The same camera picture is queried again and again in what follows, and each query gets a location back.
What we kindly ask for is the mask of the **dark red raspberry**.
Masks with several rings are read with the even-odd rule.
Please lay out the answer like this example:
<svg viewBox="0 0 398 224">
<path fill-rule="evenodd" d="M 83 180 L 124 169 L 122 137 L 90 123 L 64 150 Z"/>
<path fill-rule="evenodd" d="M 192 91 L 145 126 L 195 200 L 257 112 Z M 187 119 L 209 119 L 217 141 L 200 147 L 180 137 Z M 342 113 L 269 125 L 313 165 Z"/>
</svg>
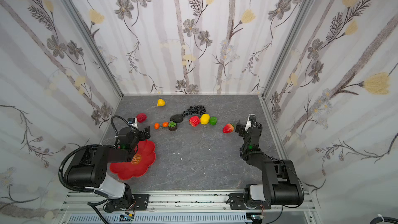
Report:
<svg viewBox="0 0 398 224">
<path fill-rule="evenodd" d="M 147 115 L 144 113 L 140 113 L 136 116 L 136 119 L 138 123 L 143 123 L 147 120 Z"/>
</svg>

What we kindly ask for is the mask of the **red flower-shaped bowl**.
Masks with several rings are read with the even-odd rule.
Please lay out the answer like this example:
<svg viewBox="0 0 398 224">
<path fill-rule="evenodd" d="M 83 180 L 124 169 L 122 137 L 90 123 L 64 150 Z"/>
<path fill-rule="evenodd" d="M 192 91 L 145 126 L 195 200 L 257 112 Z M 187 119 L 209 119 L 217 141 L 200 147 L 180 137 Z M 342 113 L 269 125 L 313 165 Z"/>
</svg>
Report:
<svg viewBox="0 0 398 224">
<path fill-rule="evenodd" d="M 140 141 L 138 151 L 130 162 L 111 163 L 110 171 L 120 180 L 129 180 L 133 177 L 145 175 L 150 166 L 156 161 L 155 143 L 146 140 Z"/>
</svg>

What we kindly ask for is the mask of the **dark avocado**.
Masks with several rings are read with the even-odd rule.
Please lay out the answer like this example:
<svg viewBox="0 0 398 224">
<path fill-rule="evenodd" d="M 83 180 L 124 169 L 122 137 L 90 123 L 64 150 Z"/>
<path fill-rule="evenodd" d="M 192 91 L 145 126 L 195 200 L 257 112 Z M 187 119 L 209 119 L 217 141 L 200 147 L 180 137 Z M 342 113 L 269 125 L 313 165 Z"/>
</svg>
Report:
<svg viewBox="0 0 398 224">
<path fill-rule="evenodd" d="M 184 119 L 184 116 L 182 114 L 176 114 L 170 118 L 170 122 L 181 123 L 181 122 L 183 122 L 183 119 Z"/>
</svg>

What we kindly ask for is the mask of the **red apple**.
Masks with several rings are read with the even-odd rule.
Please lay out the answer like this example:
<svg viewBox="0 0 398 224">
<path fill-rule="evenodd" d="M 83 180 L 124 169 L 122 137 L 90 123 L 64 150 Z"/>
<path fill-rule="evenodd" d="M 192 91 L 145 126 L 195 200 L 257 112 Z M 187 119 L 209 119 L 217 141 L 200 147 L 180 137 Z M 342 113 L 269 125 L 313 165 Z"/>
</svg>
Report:
<svg viewBox="0 0 398 224">
<path fill-rule="evenodd" d="M 200 117 L 193 116 L 189 119 L 189 123 L 191 126 L 196 127 L 201 123 Z"/>
</svg>

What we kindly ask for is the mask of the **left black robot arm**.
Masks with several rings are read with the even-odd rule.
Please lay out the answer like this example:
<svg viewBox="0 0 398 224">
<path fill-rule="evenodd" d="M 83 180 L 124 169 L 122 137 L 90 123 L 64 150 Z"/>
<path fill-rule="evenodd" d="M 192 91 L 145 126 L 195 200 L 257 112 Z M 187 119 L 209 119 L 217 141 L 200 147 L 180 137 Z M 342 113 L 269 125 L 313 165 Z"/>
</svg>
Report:
<svg viewBox="0 0 398 224">
<path fill-rule="evenodd" d="M 115 180 L 107 169 L 117 169 L 143 163 L 142 149 L 150 138 L 150 127 L 143 131 L 133 127 L 120 130 L 117 145 L 87 145 L 72 151 L 61 162 L 60 183 L 71 191 L 93 193 L 105 198 L 104 211 L 128 210 L 137 205 L 137 197 L 128 184 Z"/>
</svg>

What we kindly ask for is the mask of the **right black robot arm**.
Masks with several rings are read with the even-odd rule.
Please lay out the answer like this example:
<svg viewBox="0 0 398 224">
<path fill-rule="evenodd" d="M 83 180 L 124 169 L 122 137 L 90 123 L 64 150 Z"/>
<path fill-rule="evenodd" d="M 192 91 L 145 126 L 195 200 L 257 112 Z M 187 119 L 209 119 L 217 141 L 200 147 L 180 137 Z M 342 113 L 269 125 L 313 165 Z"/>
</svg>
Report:
<svg viewBox="0 0 398 224">
<path fill-rule="evenodd" d="M 279 160 L 259 148 L 262 125 L 256 121 L 238 122 L 235 132 L 243 138 L 240 158 L 261 171 L 262 183 L 248 184 L 244 203 L 248 208 L 258 205 L 270 209 L 273 205 L 299 207 L 304 202 L 304 190 L 290 160 Z"/>
</svg>

